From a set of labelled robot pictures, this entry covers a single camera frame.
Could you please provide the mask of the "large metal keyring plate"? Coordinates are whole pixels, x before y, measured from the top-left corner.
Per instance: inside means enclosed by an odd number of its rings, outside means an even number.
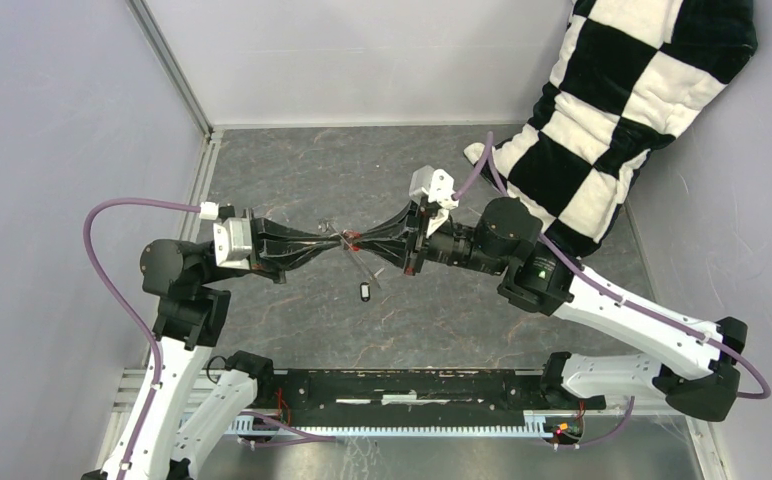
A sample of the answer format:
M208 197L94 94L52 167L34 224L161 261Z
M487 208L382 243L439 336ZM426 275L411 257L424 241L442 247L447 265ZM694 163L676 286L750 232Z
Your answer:
M318 221L318 228L323 233L336 236L340 244L342 245L344 255L351 261L354 267L361 273L363 280L367 282L371 287L381 289L381 285L378 281L379 272L372 270L362 259L360 254L354 249L351 243L351 231L340 230L334 224L334 221L329 218L322 218Z

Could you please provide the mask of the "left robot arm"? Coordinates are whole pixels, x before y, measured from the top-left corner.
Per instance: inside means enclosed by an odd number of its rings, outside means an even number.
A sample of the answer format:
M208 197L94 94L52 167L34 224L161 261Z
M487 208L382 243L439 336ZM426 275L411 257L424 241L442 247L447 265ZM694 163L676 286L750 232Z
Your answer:
M92 241L96 217L115 206L150 206L196 214L210 222L212 240L161 239L140 257L142 289L158 300L152 325L141 319L103 269ZM87 479L196 479L234 419L249 406L264 407L276 394L273 363L247 352L225 364L209 397L190 417L183 415L192 389L209 363L224 328L231 294L213 283L250 274L282 283L296 269L338 246L333 234L314 234L231 206L199 206L141 198L104 201L83 224L87 256L104 285L140 328L150 346L139 397L125 429L103 465Z

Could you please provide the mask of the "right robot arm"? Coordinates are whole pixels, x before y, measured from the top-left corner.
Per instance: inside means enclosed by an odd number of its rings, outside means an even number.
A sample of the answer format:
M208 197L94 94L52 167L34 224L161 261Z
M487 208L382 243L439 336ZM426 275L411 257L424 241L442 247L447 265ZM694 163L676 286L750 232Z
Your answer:
M407 275L437 262L500 278L498 293L525 312L572 321L633 348L630 355L552 354L539 392L553 408L606 395L662 399L674 410L725 420L739 398L737 357L747 327L726 317L696 320L620 289L540 238L540 221L512 198L497 198L473 226L433 223L438 208L411 202L350 246L379 256Z

